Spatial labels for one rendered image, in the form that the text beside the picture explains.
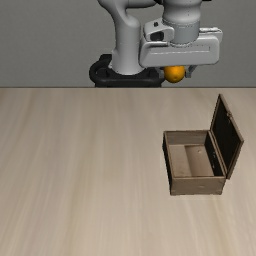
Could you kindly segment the orange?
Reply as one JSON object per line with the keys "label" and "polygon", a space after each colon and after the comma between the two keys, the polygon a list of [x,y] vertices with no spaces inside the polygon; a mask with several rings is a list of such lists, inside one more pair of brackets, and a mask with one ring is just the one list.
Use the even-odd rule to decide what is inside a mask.
{"label": "orange", "polygon": [[165,79],[170,83],[178,83],[185,76],[184,66],[167,66],[164,68]]}

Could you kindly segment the brown wooden box lid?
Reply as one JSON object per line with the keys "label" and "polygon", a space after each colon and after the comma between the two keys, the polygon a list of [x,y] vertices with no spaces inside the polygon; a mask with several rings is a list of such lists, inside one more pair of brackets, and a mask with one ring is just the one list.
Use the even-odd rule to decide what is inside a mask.
{"label": "brown wooden box lid", "polygon": [[211,126],[217,152],[227,179],[230,179],[244,139],[222,94],[218,95]]}

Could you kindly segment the brown wooden box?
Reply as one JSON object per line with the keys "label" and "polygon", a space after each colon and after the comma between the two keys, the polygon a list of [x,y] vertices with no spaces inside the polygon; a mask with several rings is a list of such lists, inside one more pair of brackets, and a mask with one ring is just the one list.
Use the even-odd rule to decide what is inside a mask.
{"label": "brown wooden box", "polygon": [[165,131],[162,149],[171,195],[222,193],[226,173],[209,131]]}

